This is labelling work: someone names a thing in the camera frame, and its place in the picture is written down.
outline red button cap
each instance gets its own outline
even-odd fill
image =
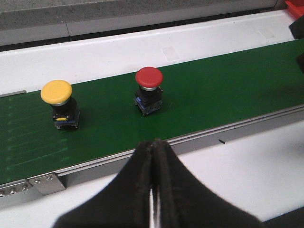
[[[163,75],[159,69],[147,66],[137,71],[135,79],[143,87],[154,88],[162,83]]]

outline green conveyor belt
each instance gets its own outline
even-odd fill
[[[303,51],[296,40],[161,67],[163,106],[147,117],[133,103],[135,73],[75,84],[78,130],[55,128],[40,91],[0,98],[0,184],[300,105]]]

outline metal bracket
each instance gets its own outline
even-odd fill
[[[13,95],[17,95],[17,94],[26,94],[26,93],[27,93],[26,90],[21,90],[21,91],[16,91],[16,92],[8,93],[8,94],[0,94],[0,98],[1,97],[5,97],[5,96],[13,96]]]
[[[42,195],[48,195],[66,189],[64,184],[54,173],[36,176],[30,178],[28,181],[35,189],[40,191]]]
[[[27,191],[30,188],[32,188],[32,186],[29,184],[27,179],[3,184],[0,185],[0,197],[13,195],[17,192]]]

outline yellow button cap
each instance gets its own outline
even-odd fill
[[[64,80],[51,81],[41,90],[42,100],[51,105],[65,102],[71,94],[72,86]]]

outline silver metal ring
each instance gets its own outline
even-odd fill
[[[71,97],[69,97],[66,101],[58,103],[58,104],[51,104],[52,106],[63,106],[65,105],[69,100],[71,99]]]
[[[139,86],[145,91],[153,91],[158,88],[158,87],[148,88],[148,87],[143,87],[142,85],[139,85]]]

